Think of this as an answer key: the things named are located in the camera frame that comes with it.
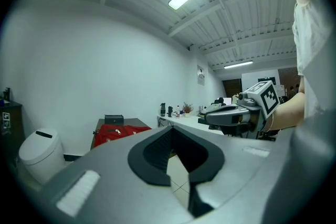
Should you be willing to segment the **person's right hand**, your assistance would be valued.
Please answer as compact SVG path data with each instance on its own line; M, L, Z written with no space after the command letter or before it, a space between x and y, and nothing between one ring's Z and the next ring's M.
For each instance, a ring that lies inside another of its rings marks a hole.
M239 116L239 123L247 123L250 122L252 124L257 124L259 120L259 114L256 113L247 113L247 114L242 114Z

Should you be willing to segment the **black white printed tag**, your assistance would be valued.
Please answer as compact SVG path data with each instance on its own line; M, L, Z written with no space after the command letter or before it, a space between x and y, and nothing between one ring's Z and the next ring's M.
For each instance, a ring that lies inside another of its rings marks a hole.
M10 118L10 114L9 113L7 113L7 112L3 112L2 113L2 120L3 120L3 128L5 128L5 129L7 129L7 128L10 128L10 120L11 120L11 118Z

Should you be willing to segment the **dried flower plant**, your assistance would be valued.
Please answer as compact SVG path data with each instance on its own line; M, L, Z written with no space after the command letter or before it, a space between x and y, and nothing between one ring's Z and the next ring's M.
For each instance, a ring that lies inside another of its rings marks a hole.
M184 102L182 110L183 110L183 114L186 118L190 117L191 113L193 111L193 106L191 104L187 104L186 102Z

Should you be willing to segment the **wall poster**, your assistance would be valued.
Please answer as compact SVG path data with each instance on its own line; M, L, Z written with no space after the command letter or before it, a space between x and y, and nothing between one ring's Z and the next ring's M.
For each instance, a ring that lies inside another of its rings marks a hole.
M205 85L204 69L201 66L197 66L197 83L202 86Z

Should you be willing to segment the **red backpack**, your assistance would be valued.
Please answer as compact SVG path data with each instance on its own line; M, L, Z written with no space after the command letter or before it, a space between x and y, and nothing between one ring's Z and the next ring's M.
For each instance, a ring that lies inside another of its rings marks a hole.
M150 127L103 124L94 134L93 147L150 130Z

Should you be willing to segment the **dark cabinet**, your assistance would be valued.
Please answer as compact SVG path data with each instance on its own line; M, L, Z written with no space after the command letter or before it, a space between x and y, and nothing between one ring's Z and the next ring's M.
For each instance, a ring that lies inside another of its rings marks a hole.
M3 112L10 114L10 128L3 128ZM0 152L10 164L16 164L24 140L22 105L14 101L0 100Z

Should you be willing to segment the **person's right forearm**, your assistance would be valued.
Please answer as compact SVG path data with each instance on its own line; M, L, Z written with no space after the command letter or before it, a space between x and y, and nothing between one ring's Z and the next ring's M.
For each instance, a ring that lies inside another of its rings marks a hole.
M300 124L304 119L305 94L298 92L279 105L267 120L264 131L282 130Z

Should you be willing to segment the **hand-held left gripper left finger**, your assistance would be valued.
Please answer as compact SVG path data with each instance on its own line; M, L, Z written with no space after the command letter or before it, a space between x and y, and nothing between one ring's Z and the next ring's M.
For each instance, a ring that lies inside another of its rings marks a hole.
M194 217L180 203L171 186L153 186L129 167L128 153L159 129L105 143L68 165L41 191L45 214L52 224L185 224ZM80 177L92 171L99 179L75 216L57 202Z

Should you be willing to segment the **person's white shirt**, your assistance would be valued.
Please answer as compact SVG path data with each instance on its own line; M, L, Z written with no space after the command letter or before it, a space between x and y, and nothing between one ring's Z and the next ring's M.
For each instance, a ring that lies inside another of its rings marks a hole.
M298 75L303 77L305 118L322 111L304 69L324 47L335 25L327 0L297 0L292 31L297 50Z

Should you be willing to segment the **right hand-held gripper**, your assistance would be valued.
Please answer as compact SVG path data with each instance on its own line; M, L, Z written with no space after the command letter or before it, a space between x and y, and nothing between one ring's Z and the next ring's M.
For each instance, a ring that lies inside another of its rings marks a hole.
M255 139L279 104L273 82L262 81L241 92L236 104L221 106L214 111L207 112L204 119L210 125L238 125L241 137ZM259 114L257 124L248 122L250 113Z

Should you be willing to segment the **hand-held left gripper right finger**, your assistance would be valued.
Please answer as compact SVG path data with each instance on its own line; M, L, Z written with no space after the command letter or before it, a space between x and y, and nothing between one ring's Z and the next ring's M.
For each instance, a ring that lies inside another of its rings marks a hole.
M188 167L189 196L172 224L261 224L275 176L266 171L275 142L172 128L172 143Z

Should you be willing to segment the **black box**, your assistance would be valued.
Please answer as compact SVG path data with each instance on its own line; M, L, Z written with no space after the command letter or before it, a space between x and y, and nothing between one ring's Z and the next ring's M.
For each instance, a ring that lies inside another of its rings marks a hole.
M124 125L124 117L121 114L105 114L104 123L109 125Z

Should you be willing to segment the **white lidded bin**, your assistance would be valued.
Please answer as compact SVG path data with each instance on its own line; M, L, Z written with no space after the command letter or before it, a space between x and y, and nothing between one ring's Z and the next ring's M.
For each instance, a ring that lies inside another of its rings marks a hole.
M24 140L19 149L19 159L42 185L66 166L60 136L49 128L37 129Z

